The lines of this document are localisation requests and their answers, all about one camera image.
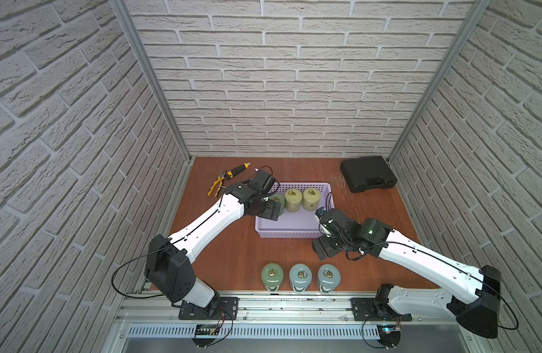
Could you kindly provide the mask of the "dark green canister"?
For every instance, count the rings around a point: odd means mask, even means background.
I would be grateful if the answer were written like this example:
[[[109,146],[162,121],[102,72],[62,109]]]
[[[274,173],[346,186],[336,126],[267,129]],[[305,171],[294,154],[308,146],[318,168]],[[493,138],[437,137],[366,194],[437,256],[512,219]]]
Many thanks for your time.
[[[285,198],[284,198],[284,195],[281,194],[281,193],[275,193],[273,194],[271,197],[269,197],[270,199],[274,200],[275,202],[277,202],[280,206],[280,210],[279,210],[279,216],[282,216],[284,214],[284,209],[285,209]]]
[[[261,270],[261,280],[268,291],[278,291],[284,280],[284,271],[277,263],[268,263]]]

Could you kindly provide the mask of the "yellow-green canister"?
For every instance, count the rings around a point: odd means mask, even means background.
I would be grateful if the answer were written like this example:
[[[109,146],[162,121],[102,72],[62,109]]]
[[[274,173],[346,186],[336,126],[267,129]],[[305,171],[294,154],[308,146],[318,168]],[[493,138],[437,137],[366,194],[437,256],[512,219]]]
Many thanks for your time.
[[[300,210],[303,201],[303,193],[297,188],[290,188],[284,194],[285,209],[290,213]]]
[[[302,207],[309,212],[315,211],[322,198],[322,193],[317,188],[306,188],[303,191]]]

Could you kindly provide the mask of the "lilac perforated plastic basket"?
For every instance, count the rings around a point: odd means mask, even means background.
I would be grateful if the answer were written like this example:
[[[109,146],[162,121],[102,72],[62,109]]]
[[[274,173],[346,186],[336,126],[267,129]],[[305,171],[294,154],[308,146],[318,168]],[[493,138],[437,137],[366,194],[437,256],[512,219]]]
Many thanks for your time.
[[[277,192],[284,196],[291,188],[301,193],[309,188],[317,189],[321,197],[316,209],[308,211],[301,207],[296,213],[285,210],[276,221],[256,217],[255,230],[261,238],[318,238],[321,236],[315,212],[321,207],[334,208],[331,185],[326,182],[281,182]]]

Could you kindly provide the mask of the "blue-grey canister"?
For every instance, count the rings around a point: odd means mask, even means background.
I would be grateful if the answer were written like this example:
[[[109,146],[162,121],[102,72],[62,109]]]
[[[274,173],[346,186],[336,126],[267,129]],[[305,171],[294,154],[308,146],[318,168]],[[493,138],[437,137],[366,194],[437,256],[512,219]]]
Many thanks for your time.
[[[321,292],[330,293],[340,285],[341,279],[340,271],[335,266],[325,264],[317,272],[316,285]]]
[[[289,281],[293,291],[304,292],[312,283],[312,271],[305,264],[295,264],[289,271]]]

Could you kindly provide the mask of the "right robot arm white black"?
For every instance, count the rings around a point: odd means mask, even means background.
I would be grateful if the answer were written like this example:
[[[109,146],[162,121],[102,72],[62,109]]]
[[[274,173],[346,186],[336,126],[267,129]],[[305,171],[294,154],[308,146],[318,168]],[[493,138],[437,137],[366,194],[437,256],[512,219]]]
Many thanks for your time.
[[[396,263],[429,280],[434,290],[412,290],[383,284],[357,318],[400,321],[414,315],[451,317],[469,332],[495,339],[499,329],[501,273],[492,266],[477,268],[452,260],[407,238],[376,219],[359,224],[341,210],[315,212],[322,235],[312,242],[320,260],[344,252],[350,261],[368,255]]]

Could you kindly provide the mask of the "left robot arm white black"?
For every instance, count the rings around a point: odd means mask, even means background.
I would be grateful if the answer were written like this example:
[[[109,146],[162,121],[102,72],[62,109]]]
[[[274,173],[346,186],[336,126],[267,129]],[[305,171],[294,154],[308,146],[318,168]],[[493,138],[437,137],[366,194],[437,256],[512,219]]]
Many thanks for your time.
[[[148,253],[134,260],[146,260],[145,276],[171,304],[181,303],[211,319],[223,312],[219,293],[198,279],[192,264],[223,230],[244,216],[276,221],[280,204],[272,198],[280,182],[266,171],[257,170],[250,179],[228,185],[216,203],[188,226],[165,238],[155,236]]]

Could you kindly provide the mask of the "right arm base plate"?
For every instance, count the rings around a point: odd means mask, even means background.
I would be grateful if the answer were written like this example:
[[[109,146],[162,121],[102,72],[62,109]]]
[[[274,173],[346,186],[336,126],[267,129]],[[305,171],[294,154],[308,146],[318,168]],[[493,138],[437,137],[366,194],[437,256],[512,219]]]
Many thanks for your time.
[[[411,314],[400,314],[387,303],[373,298],[352,298],[350,300],[352,313],[356,322],[378,320],[389,322],[411,322]]]

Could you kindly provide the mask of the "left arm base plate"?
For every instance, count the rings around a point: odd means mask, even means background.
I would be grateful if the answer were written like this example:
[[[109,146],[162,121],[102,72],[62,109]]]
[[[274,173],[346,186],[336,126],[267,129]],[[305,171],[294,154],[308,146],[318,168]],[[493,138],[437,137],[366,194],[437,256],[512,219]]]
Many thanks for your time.
[[[184,321],[217,321],[222,318],[225,320],[236,320],[238,312],[238,297],[215,297],[207,307],[199,307],[190,302],[182,301],[179,304],[179,320]]]

